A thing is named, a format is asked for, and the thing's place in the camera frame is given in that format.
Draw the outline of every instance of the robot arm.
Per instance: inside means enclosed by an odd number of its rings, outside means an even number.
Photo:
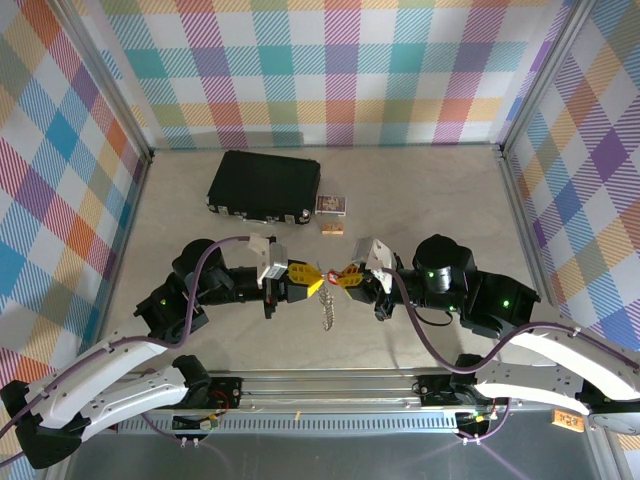
[[[621,433],[640,434],[639,353],[581,332],[578,324],[516,280],[478,270],[471,251],[449,238],[435,235],[422,242],[412,264],[413,269],[405,269],[379,240],[363,239],[352,264],[334,274],[334,283],[351,298],[374,304],[380,321],[391,318],[397,303],[405,304],[410,316],[415,307],[455,312],[472,332],[510,341],[558,364],[533,367],[485,361],[484,367],[473,369],[482,357],[461,355],[455,366],[436,357],[454,371],[451,383],[472,390],[471,397],[554,404],[609,421],[607,426]],[[409,302],[394,277],[402,281]],[[417,321],[412,322],[420,329]],[[428,343],[424,333],[421,339]]]
[[[213,243],[203,239],[187,245],[172,262],[173,272],[165,283],[138,304],[134,318],[65,368],[31,384],[13,381],[0,391],[9,415],[19,416],[16,435],[34,468],[59,462],[83,441],[126,418],[164,405],[196,408],[208,404],[210,378],[194,356],[178,357],[172,366],[139,380],[116,382],[181,341],[188,286],[193,284],[198,260]],[[208,322],[203,305],[262,301],[265,316],[270,318],[279,301],[303,300],[323,281],[310,265],[289,261],[286,250],[273,237],[252,236],[249,248],[258,255],[256,267],[227,268],[219,249],[205,261],[197,282],[190,334]],[[141,340],[123,341],[132,337]],[[57,378],[62,380],[51,388]]]

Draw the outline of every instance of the small wooden block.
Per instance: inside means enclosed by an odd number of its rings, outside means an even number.
[[[344,233],[344,225],[340,222],[327,222],[322,224],[323,235],[342,235]]]
[[[553,411],[553,425],[568,428],[574,432],[584,432],[584,419],[580,415],[574,413],[563,412],[562,410]]]

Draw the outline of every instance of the colorful plaid backdrop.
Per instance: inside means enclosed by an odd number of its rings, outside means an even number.
[[[544,65],[544,61],[547,59],[547,56],[549,55],[549,52],[553,47],[553,43],[555,42],[556,37],[558,36],[558,33],[564,26],[565,21],[567,20],[567,17],[571,13],[571,9],[575,3],[576,3],[576,0],[563,0],[562,6],[558,10],[556,17],[553,23],[551,24],[551,28],[549,29],[549,31],[547,32],[547,35],[545,36],[544,41],[540,46],[540,50],[538,50],[538,54],[535,57],[535,60],[531,64],[531,67],[529,67],[527,76],[524,78],[524,81],[520,84],[520,88],[518,90],[518,94],[516,95],[516,99],[511,105],[511,109],[507,114],[507,118],[504,124],[502,125],[502,128],[500,129],[500,134],[498,135],[498,138],[497,138],[497,142],[499,144],[504,143],[504,139],[507,136],[507,133],[509,133],[509,129],[511,128],[511,125],[513,125],[513,122],[515,121],[518,114],[520,113],[522,104],[524,103],[525,98],[529,94],[529,91],[531,90],[531,86],[533,85],[534,80],[537,78],[538,73],[540,73],[540,70]]]
[[[562,0],[75,4],[150,143],[230,148],[497,138]]]
[[[561,309],[640,350],[640,2],[600,0],[513,168]]]
[[[0,34],[2,387],[92,338],[141,163],[45,0],[4,0]],[[18,451],[13,433],[0,441],[0,460]],[[4,475],[32,472],[22,459]]]

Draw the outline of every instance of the black cable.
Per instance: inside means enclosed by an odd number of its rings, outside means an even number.
[[[185,425],[200,425],[201,422],[204,422],[205,420],[209,420],[209,417],[204,417],[204,418],[200,418],[200,419],[191,419],[191,418],[186,418],[186,417],[181,417],[179,415],[176,415],[173,417],[173,420],[175,420],[176,422],[180,422],[183,423]]]
[[[451,322],[453,322],[453,315],[451,315],[449,312],[444,312],[449,316],[449,321],[447,323],[434,323],[422,318],[418,313],[418,310],[416,310],[415,308],[413,309],[413,311],[416,313],[416,317],[418,317],[418,320],[426,325],[431,325],[432,327],[448,327],[449,325],[451,325]]]

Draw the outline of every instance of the white bracket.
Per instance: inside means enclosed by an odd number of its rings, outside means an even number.
[[[184,376],[175,367],[120,385],[116,390],[96,396],[80,410],[84,418],[91,419],[82,433],[83,442],[127,418],[179,403],[188,391]]]
[[[115,349],[109,348],[109,345],[116,340],[139,335],[146,336],[148,334],[149,327],[142,317],[134,317],[62,370],[29,384],[29,392],[25,395],[27,402],[33,400],[60,373],[78,363],[81,359],[96,350],[104,349],[107,351],[106,354],[96,358],[60,383],[55,391],[40,400],[38,405],[31,409],[31,413],[42,416],[41,425],[43,427],[64,427],[87,402],[125,373],[166,350],[165,347],[147,342],[131,343]]]
[[[366,262],[365,268],[380,281],[385,293],[391,293],[393,277],[382,269],[395,270],[396,258],[384,243],[372,237],[359,239],[351,256],[351,262],[355,264]]]
[[[248,248],[258,254],[258,288],[265,278],[277,280],[289,267],[287,248],[280,243],[270,243],[268,238],[252,233]]]
[[[554,322],[574,329],[574,334],[537,328],[523,333],[511,340],[514,345],[544,355],[563,365],[595,385],[605,396],[612,400],[625,401],[640,398],[640,375],[632,367],[601,350],[600,348],[576,338],[580,325],[558,313],[558,310],[546,302],[536,303],[531,314],[531,323]],[[608,347],[639,362],[640,353],[621,348],[600,337],[594,332],[586,333]]]
[[[521,398],[548,403],[588,415],[589,409],[575,399],[583,380],[560,365],[533,367],[490,362],[475,374],[475,389],[488,398]]]

